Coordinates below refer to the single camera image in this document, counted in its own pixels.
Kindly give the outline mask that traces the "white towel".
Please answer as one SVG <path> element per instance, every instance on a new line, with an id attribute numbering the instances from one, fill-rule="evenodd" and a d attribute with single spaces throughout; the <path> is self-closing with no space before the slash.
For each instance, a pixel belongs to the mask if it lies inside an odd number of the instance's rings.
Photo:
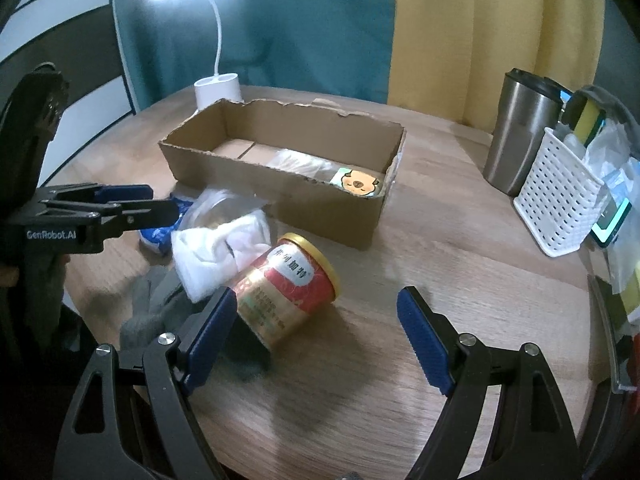
<path id="1" fill-rule="evenodd" d="M 194 303 L 213 295 L 271 247 L 265 213 L 256 209 L 216 229 L 171 234 L 172 258 L 186 296 Z"/>

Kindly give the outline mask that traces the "brown cardboard box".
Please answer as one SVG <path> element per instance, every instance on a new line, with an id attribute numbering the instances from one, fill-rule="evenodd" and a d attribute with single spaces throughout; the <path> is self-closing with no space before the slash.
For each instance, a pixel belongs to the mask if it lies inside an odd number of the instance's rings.
<path id="1" fill-rule="evenodd" d="M 312 104 L 221 100 L 160 141 L 174 178 L 263 200 L 277 220 L 368 248 L 394 183 L 398 122 Z"/>

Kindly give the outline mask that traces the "cartoon tissue pack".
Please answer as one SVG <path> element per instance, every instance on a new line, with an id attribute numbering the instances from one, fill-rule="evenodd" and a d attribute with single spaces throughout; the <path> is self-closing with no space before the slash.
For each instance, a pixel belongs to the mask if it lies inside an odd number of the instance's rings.
<path id="1" fill-rule="evenodd" d="M 381 191 L 382 174 L 360 168 L 341 167 L 330 179 L 330 183 L 343 191 L 359 197 L 377 196 Z"/>

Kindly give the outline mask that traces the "white perforated plastic basket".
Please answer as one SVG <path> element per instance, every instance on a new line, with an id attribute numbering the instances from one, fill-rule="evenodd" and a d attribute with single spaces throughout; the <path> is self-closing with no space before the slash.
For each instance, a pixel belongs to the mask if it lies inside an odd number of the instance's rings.
<path id="1" fill-rule="evenodd" d="M 604 182 L 550 128 L 513 200 L 538 247 L 551 258 L 577 252 L 610 200 Z"/>

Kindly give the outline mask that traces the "yellow green sponge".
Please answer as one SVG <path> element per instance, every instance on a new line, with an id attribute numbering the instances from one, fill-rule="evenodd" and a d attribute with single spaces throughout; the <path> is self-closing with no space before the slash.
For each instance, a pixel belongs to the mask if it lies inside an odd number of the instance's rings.
<path id="1" fill-rule="evenodd" d="M 570 105 L 572 106 L 570 126 L 582 145 L 588 146 L 603 127 L 605 111 L 583 94 L 574 94 L 570 99 Z"/>

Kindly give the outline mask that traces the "clear snack bag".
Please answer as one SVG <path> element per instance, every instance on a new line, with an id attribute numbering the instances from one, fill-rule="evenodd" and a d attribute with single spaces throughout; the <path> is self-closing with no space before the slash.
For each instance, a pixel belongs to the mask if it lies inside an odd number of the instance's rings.
<path id="1" fill-rule="evenodd" d="M 216 229 L 267 204 L 256 195 L 245 196 L 223 188 L 206 188 L 183 215 L 179 230 Z"/>

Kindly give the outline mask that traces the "yellow curtain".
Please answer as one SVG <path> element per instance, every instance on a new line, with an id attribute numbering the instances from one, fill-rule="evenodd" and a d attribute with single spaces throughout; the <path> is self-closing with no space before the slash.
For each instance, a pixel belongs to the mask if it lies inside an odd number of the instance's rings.
<path id="1" fill-rule="evenodd" d="M 614 0 L 394 0 L 386 102 L 490 131 L 503 76 L 596 84 L 639 110 L 639 40 Z"/>

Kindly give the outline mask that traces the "grey knit glove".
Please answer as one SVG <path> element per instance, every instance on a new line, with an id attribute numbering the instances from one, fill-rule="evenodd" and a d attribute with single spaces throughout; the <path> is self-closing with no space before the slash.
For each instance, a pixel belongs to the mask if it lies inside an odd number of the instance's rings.
<path id="1" fill-rule="evenodd" d="M 145 347 L 163 332 L 177 333 L 191 314 L 200 313 L 206 301 L 194 304 L 183 289 L 175 269 L 151 266 L 134 281 L 132 317 L 122 324 L 119 347 L 131 350 Z M 239 380 L 265 374 L 271 364 L 269 350 L 239 316 L 228 333 L 222 354 Z"/>

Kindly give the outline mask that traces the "cotton swab bag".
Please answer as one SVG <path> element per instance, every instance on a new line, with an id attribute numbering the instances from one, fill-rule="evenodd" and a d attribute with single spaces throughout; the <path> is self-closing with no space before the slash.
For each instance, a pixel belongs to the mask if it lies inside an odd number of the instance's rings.
<path id="1" fill-rule="evenodd" d="M 277 151 L 277 154 L 266 163 L 266 166 L 326 182 L 329 182 L 336 170 L 341 168 L 340 164 L 332 162 L 332 160 L 288 150 L 287 148 Z"/>

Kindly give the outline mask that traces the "blue white packet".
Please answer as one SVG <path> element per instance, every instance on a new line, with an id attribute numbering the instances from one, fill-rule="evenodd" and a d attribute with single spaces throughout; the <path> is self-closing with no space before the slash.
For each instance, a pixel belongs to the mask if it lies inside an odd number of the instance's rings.
<path id="1" fill-rule="evenodd" d="M 141 245 L 149 249 L 153 254 L 166 257 L 171 252 L 171 233 L 178 230 L 184 215 L 194 204 L 186 196 L 171 194 L 169 199 L 178 207 L 178 219 L 171 226 L 161 228 L 149 228 L 139 231 Z"/>

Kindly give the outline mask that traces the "steel travel mug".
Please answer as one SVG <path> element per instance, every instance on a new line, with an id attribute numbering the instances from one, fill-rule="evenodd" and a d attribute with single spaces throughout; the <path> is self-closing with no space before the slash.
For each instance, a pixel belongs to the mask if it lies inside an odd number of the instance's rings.
<path id="1" fill-rule="evenodd" d="M 497 120 L 483 170 L 485 180 L 507 196 L 517 196 L 544 137 L 563 106 L 554 80 L 512 68 L 504 75 Z"/>

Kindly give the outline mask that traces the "red gold tin can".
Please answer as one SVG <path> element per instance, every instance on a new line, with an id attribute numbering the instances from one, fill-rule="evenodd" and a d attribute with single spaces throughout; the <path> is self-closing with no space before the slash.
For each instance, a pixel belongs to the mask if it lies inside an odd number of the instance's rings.
<path id="1" fill-rule="evenodd" d="M 341 293 L 329 260 L 299 234 L 283 234 L 232 282 L 238 315 L 268 350 Z"/>

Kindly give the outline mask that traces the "teal curtain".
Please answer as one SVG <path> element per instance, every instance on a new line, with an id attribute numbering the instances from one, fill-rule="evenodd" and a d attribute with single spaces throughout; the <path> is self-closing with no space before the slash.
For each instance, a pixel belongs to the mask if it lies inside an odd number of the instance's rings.
<path id="1" fill-rule="evenodd" d="M 220 68 L 241 84 L 387 98 L 394 0 L 215 0 Z M 136 16 L 141 0 L 113 0 L 122 62 L 138 110 Z"/>

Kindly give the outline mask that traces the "clear plastic bag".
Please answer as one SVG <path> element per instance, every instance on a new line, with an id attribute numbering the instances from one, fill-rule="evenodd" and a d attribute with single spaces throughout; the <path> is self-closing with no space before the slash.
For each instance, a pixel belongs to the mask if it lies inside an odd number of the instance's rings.
<path id="1" fill-rule="evenodd" d="M 589 143 L 585 163 L 617 205 L 628 200 L 631 206 L 616 240 L 608 245 L 612 284 L 620 292 L 639 263 L 639 123 L 611 92 L 590 84 L 582 93 L 605 111 L 603 130 Z"/>

